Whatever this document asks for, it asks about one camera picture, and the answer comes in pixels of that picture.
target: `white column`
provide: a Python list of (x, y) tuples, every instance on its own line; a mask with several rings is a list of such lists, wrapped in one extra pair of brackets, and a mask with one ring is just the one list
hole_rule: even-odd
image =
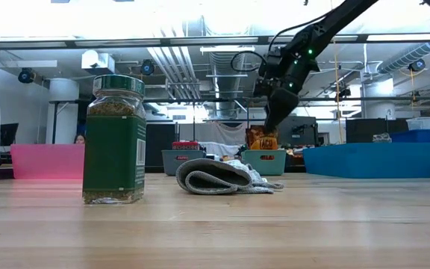
[[(66, 78), (53, 78), (49, 86), (49, 101), (69, 101), (79, 99), (79, 83)], [(62, 102), (58, 106), (55, 143), (74, 143), (78, 125), (78, 105)], [(52, 143), (54, 105), (48, 108), (46, 143)]]
[[(389, 78), (385, 81), (373, 82), (370, 84), (363, 83), (364, 97), (390, 97), (395, 96), (393, 79)], [(396, 119), (396, 105), (394, 101), (363, 101), (362, 114), (366, 119)]]

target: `green jar lid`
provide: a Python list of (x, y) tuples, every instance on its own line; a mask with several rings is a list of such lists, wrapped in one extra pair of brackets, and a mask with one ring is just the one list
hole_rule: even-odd
[(127, 75), (99, 75), (94, 78), (93, 92), (99, 90), (128, 90), (146, 95), (145, 84), (137, 79)]

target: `wooden tabletop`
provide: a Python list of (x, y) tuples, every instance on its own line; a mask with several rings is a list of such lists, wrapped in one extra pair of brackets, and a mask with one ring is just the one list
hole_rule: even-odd
[(210, 197), (148, 174), (133, 205), (0, 181), (0, 268), (430, 268), (430, 179), (269, 180), (287, 187)]

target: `gray bin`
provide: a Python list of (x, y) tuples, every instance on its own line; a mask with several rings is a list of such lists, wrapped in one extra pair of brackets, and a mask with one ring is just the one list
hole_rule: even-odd
[(178, 167), (186, 161), (205, 158), (201, 150), (162, 150), (163, 171), (168, 176), (175, 176)]

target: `gray towel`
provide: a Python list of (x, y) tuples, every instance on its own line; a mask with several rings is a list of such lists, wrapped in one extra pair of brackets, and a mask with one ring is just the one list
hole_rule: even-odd
[(200, 158), (183, 163), (177, 183), (194, 194), (272, 194), (282, 183), (270, 184), (248, 164), (238, 160), (214, 161)]

